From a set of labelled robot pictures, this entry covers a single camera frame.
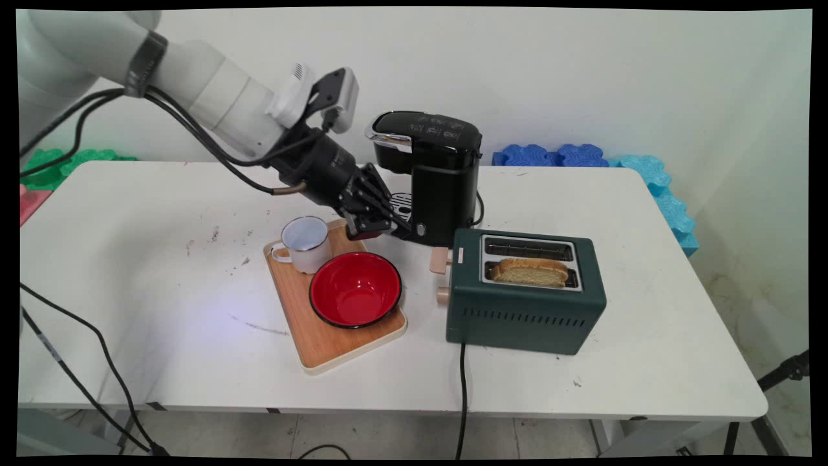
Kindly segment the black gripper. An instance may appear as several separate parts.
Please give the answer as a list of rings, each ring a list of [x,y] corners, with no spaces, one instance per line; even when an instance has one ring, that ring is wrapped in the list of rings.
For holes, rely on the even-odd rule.
[[[273,188],[273,197],[301,194],[317,205],[343,209],[349,241],[412,234],[410,222],[391,204],[375,165],[358,167],[354,156],[322,130],[288,130],[272,147],[272,155],[272,167],[285,185]],[[353,188],[358,177],[360,186]]]

